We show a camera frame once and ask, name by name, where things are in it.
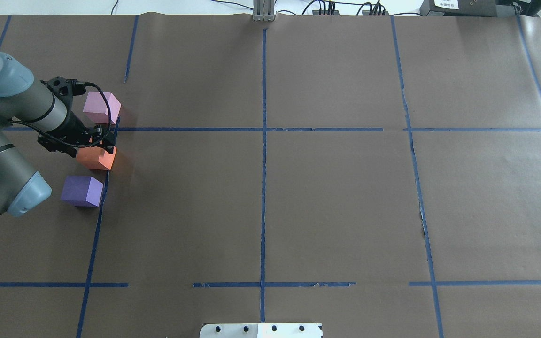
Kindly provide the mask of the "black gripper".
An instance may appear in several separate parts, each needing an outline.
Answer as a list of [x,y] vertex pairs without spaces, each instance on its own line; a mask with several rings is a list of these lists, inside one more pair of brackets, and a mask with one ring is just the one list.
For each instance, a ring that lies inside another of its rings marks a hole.
[[116,150],[116,134],[114,124],[96,124],[92,128],[84,126],[83,122],[71,111],[67,111],[67,117],[62,124],[53,131],[47,132],[50,137],[42,133],[37,142],[50,152],[67,154],[71,158],[77,156],[77,149],[86,144],[97,141],[93,147],[99,147],[108,154],[114,154]]

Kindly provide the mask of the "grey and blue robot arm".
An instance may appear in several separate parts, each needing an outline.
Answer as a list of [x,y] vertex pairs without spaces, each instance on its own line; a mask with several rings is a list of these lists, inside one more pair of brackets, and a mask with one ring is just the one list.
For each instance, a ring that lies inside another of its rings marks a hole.
[[[75,96],[95,88],[107,117],[86,127],[72,111]],[[116,145],[111,102],[95,83],[54,77],[35,79],[15,57],[0,52],[0,216],[20,217],[48,199],[52,189],[5,135],[4,130],[22,125],[37,132],[37,143],[47,151],[77,156],[80,148],[99,147],[108,153]]]

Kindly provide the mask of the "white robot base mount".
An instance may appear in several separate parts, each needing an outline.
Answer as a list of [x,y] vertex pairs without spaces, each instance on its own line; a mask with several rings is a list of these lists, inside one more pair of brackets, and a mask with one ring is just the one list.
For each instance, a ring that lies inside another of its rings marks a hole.
[[322,338],[321,323],[210,323],[200,338]]

